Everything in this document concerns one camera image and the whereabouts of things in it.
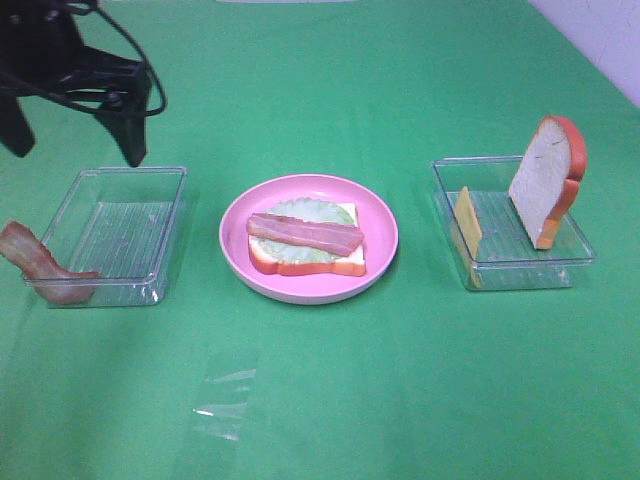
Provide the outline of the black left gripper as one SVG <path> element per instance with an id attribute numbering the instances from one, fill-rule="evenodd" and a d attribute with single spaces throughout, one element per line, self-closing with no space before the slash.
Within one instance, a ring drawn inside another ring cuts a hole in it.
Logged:
<path id="1" fill-rule="evenodd" d="M 87 45 L 77 16 L 96 14 L 139 55 L 127 59 Z M 151 64 L 133 37 L 97 1 L 1 3 L 1 143 L 23 158 L 35 137 L 16 98 L 39 96 L 97 120 L 111 134 L 130 167 L 146 148 Z"/>

